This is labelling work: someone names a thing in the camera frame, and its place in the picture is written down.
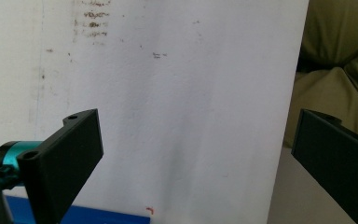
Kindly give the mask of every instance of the white wall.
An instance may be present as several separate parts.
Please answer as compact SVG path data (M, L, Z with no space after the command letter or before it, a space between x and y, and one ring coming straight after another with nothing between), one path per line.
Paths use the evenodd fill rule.
M98 107L105 155L77 204L266 223L307 3L0 1L0 145Z

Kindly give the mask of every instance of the black plastic bracket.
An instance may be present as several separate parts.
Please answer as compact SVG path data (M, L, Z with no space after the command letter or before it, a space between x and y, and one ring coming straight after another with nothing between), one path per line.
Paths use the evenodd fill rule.
M38 224L59 223L103 156L98 111L63 120L37 148L17 157Z
M292 154L358 223L358 134L337 118L302 110Z

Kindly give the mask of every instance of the ink mark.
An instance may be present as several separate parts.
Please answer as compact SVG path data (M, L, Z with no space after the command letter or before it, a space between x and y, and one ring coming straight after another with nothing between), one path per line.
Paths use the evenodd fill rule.
M146 207L146 210L147 210L147 211L150 211L150 214L151 214L151 215L154 215L154 209L153 209L153 207Z
M81 1L81 3L84 5L103 7L103 6L108 6L110 4L110 1L107 1L107 3L102 3L102 2L98 2L98 1L94 0L94 1L90 1L90 2Z
M107 32L91 32L88 34L88 37L95 37L98 35L107 35Z
M155 59L161 58L161 56L160 56L159 54L155 53L155 52L153 52L153 57L154 57Z
M97 22L90 22L89 23L89 27L98 27L100 26L101 24L100 23L97 23Z
M93 12L85 12L84 13L85 17L90 17L92 19L95 19L97 17L104 17L104 16L109 16L109 13L105 13L105 12L98 12L98 13L93 13Z

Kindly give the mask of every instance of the teal metal part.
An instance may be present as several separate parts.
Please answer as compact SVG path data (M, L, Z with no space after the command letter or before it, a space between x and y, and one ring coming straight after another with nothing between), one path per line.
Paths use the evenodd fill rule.
M22 152L38 147L41 141L21 141L14 144L4 157L3 165L12 165L17 173L20 172L16 157Z
M13 189L16 186L22 186L17 157L22 152L38 147L41 143L40 141L17 142L7 150L0 166L1 189Z

